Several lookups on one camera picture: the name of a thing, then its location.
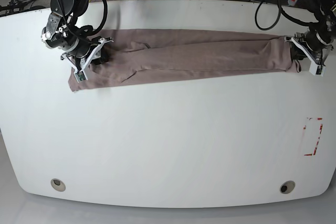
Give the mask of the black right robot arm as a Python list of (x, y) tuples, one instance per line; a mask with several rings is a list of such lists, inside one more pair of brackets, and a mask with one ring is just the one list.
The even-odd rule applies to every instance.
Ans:
[(41, 33), (41, 39), (48, 48), (63, 51), (61, 59), (68, 60), (80, 80), (87, 78), (92, 63), (99, 65), (109, 59), (103, 47), (113, 39), (98, 36), (108, 15), (107, 0), (102, 2), (102, 21), (97, 28), (93, 28), (91, 25), (76, 25), (78, 18), (86, 12), (89, 0), (51, 0), (51, 13)]

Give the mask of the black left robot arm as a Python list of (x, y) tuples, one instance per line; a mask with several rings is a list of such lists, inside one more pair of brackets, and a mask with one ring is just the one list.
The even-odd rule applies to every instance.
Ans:
[(300, 57), (307, 57), (311, 61), (311, 65), (319, 68), (324, 67), (325, 59), (329, 51), (332, 50), (332, 43), (335, 40), (335, 0), (304, 0), (306, 8), (313, 13), (317, 22), (303, 22), (289, 14), (282, 7), (282, 0), (277, 0), (278, 14), (275, 22), (265, 28), (258, 23), (258, 11), (266, 0), (261, 0), (255, 11), (255, 25), (259, 30), (268, 31), (274, 28), (280, 17), (283, 16), (302, 27), (307, 27), (305, 33), (297, 33), (287, 40), (295, 46), (294, 52)]

